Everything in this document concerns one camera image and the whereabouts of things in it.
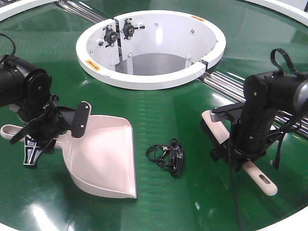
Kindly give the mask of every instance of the dustpan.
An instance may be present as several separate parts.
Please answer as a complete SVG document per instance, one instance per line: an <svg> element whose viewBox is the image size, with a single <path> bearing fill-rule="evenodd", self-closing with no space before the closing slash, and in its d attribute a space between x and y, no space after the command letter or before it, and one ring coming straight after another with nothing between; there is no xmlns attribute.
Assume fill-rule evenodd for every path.
<svg viewBox="0 0 308 231"><path fill-rule="evenodd" d="M20 129L4 125L0 133L11 139ZM102 197L137 197L132 126L128 120L91 115L83 137L74 138L68 131L57 138L55 147L62 149L72 180L81 190Z"/></svg>

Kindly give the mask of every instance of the black cable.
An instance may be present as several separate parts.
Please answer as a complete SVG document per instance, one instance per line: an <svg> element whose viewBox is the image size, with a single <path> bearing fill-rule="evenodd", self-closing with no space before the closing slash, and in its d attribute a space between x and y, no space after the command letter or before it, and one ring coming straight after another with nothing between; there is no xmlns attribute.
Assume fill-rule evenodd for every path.
<svg viewBox="0 0 308 231"><path fill-rule="evenodd" d="M14 41L13 41L9 36L7 36L7 35L5 35L5 34L3 34L3 33L0 33L0 36L3 36L3 37L8 38L8 39L12 42L13 51L12 51L12 53L11 53L9 56L14 56L15 53L16 53L16 45L15 45ZM6 57L8 57L8 55L5 55L5 56L0 60L0 64L3 62L3 60L4 60Z"/></svg>
<svg viewBox="0 0 308 231"><path fill-rule="evenodd" d="M238 224L239 231L243 231L242 217L241 217L240 210L239 210L238 196L237 196L236 187L235 187L235 178L234 178L232 164L231 164L231 159L232 159L231 137L233 135L233 130L234 130L234 125L233 125L233 122L231 122L230 138L229 138L228 147L227 147L228 148L228 164L229 164L232 195L233 195L233 201L234 201L234 206L235 206L237 224Z"/></svg>
<svg viewBox="0 0 308 231"><path fill-rule="evenodd" d="M161 156L157 157L158 152L163 151ZM177 176L182 171L184 163L184 152L181 144L176 138L172 138L170 145L154 144L146 150L146 157L149 161L156 163L160 168L170 172L171 175Z"/></svg>

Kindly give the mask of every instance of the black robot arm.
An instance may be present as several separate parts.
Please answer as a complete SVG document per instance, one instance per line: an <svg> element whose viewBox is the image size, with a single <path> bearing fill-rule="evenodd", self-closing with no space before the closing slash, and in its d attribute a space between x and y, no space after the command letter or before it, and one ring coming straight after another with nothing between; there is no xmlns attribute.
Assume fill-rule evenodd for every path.
<svg viewBox="0 0 308 231"><path fill-rule="evenodd" d="M42 153L52 153L55 139L60 134L71 130L73 137L80 138L87 127L91 105L81 102L77 109L58 106L59 98L50 93L50 87L51 76L14 56L14 51L11 55L0 57L0 107L12 104L24 124L10 143L27 136L26 167L36 168Z"/></svg>
<svg viewBox="0 0 308 231"><path fill-rule="evenodd" d="M277 64L277 51L283 55L293 74L284 73L282 67ZM212 157L217 160L231 152L232 165L237 171L247 160L254 162L264 156L267 148L277 140L280 144L273 166L278 169L280 146L285 133L293 131L292 126L308 110L306 73L299 73L282 49L274 49L271 52L271 61L279 71L252 75L245 79L244 104L232 104L211 111L213 121L227 118L232 122L229 140L214 149ZM278 110L293 114L293 117L280 128L271 130Z"/></svg>

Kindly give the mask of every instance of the brush handle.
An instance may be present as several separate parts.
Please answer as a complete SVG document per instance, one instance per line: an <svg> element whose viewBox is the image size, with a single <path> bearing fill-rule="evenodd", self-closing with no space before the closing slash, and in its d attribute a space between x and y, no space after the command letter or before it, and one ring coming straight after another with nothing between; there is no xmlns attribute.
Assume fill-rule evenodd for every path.
<svg viewBox="0 0 308 231"><path fill-rule="evenodd" d="M210 111L203 112L202 118L219 144L229 138L229 131L222 122L212 122ZM266 195L273 196L277 193L277 186L254 163L247 161L242 168Z"/></svg>

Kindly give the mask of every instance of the green surface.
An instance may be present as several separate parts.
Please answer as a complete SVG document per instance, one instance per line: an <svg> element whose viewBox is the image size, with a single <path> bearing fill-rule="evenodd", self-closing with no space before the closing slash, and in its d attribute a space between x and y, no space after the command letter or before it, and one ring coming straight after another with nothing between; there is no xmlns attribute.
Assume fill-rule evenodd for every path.
<svg viewBox="0 0 308 231"><path fill-rule="evenodd" d="M91 0L96 12L113 17L139 10L192 13L216 24L227 48L213 68L240 76L273 70L269 54L285 48L307 71L305 26L272 11L236 0ZM0 222L22 231L232 231L237 230L228 166L213 162L212 143L199 126L201 113L228 99L195 80L180 87L124 90L93 79L79 66L75 43L92 24L54 5L39 7L0 23L16 42L17 56L53 76L52 93L60 104L76 107L86 100L92 114L125 117L134 128L137 199L109 199L81 191L72 182L62 153L45 154L37 170L26 169L23 144L0 139ZM1 38L1 53L10 53ZM0 125L21 125L15 113L0 109ZM179 179L145 157L154 143L177 137L185 150ZM268 197L240 171L235 174L244 230L256 230L308 205L308 141L287 135L279 171L269 165L276 147L257 165L278 185Z"/></svg>

